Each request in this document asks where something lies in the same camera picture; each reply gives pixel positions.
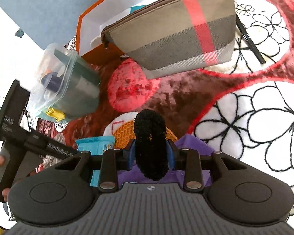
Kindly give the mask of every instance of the metal screw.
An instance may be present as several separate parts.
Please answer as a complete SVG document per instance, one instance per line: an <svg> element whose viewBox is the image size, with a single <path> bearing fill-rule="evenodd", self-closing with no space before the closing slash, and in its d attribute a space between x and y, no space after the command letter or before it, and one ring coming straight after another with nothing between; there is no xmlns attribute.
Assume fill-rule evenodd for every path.
<svg viewBox="0 0 294 235"><path fill-rule="evenodd" d="M100 187L104 190L110 190L110 189L115 188L115 183L110 182L110 181L102 182L100 184Z"/></svg>
<svg viewBox="0 0 294 235"><path fill-rule="evenodd" d="M201 188L201 183L199 183L198 181L189 181L186 183L186 187L189 189L199 189Z"/></svg>

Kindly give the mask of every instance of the zipper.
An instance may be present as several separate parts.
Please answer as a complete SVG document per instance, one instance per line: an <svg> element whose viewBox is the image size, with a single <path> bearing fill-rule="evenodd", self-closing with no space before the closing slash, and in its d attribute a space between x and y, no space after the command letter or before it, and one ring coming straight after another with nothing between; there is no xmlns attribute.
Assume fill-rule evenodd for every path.
<svg viewBox="0 0 294 235"><path fill-rule="evenodd" d="M133 18L135 18L137 16L140 16L140 15L146 13L147 11L151 11L151 10L157 8L157 7L160 7L160 6L162 6L162 5L166 4L166 3L170 3L170 2L173 2L173 1L175 1L175 0L159 0L159 1L156 1L156 2L151 3L151 4L149 4L149 5L145 6L145 7L137 10L137 11L134 11L133 13L127 15L126 17L120 19L119 21L113 23L112 25L106 26L101 32L101 42L102 42L103 46L105 48L108 48L109 40L107 40L106 34L109 31L111 31L113 28L116 28L116 27L118 27L118 26L132 20Z"/></svg>

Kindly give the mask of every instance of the honeycomb pattern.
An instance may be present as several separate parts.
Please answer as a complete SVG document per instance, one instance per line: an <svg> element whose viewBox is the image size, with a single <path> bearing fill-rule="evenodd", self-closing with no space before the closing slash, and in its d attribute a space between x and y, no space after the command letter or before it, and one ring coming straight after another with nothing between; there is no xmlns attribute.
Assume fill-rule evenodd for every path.
<svg viewBox="0 0 294 235"><path fill-rule="evenodd" d="M135 139L134 120L128 121L121 125L113 134L115 137L115 146L125 148L130 139ZM177 141L177 137L168 128L166 131L166 139Z"/></svg>

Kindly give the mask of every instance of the plaid pouch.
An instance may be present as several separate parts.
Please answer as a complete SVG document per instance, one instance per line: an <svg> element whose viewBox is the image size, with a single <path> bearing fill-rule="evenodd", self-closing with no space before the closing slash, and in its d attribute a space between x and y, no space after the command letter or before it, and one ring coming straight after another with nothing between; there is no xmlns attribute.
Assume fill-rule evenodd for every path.
<svg viewBox="0 0 294 235"><path fill-rule="evenodd" d="M233 0L159 0L101 32L149 79L228 62L234 37Z"/></svg>

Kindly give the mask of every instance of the red stripe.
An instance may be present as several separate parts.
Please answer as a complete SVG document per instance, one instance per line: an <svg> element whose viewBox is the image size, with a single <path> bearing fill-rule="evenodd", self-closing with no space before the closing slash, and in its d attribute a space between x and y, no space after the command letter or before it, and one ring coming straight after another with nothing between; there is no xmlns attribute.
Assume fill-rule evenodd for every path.
<svg viewBox="0 0 294 235"><path fill-rule="evenodd" d="M112 125L111 125L111 134L113 134L113 126L116 125L116 124L119 124L119 123L122 123L124 124L124 121L117 121L117 122L113 122Z"/></svg>
<svg viewBox="0 0 294 235"><path fill-rule="evenodd" d="M210 30L198 0L183 0L183 2L194 26L206 64L218 64L217 53L212 42Z"/></svg>

